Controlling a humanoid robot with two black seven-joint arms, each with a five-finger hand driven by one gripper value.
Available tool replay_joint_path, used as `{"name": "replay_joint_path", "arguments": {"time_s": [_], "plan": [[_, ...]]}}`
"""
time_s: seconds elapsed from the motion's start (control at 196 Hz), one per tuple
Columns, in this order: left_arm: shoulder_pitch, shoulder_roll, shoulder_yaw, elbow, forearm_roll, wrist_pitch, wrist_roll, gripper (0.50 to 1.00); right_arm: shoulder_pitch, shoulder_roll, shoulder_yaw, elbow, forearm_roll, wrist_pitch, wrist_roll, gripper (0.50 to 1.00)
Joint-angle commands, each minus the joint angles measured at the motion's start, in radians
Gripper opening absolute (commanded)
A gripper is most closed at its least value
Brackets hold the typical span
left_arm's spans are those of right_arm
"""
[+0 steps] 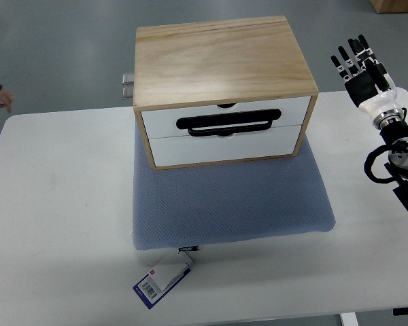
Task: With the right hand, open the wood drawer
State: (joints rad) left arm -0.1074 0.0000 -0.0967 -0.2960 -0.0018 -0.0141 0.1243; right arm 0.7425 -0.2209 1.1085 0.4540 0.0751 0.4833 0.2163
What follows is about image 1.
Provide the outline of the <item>person's hand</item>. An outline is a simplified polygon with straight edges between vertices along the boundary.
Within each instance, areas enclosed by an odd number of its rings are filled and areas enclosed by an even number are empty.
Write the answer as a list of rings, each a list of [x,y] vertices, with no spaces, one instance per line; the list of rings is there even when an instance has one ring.
[[[7,88],[0,89],[0,108],[5,109],[8,113],[11,113],[13,102],[13,94]]]

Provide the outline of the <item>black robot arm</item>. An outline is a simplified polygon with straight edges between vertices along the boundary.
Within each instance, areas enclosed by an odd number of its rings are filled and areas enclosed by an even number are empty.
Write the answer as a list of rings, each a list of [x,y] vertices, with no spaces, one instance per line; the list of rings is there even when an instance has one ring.
[[[379,123],[380,136],[384,144],[368,154],[364,162],[364,173],[378,184],[397,183],[393,189],[395,196],[408,212],[408,124],[405,119],[407,109],[402,113],[392,113]],[[390,176],[379,178],[373,174],[372,167],[378,156],[387,153],[388,161],[384,164]]]

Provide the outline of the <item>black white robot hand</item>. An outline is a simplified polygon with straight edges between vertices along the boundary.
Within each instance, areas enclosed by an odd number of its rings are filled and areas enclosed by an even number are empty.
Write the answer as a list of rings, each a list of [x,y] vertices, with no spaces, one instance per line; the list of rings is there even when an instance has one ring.
[[[349,39],[348,45],[353,57],[349,56],[344,47],[339,46],[341,57],[333,55],[330,59],[353,104],[370,117],[378,130],[392,122],[403,121],[406,109],[396,101],[395,83],[364,35]]]

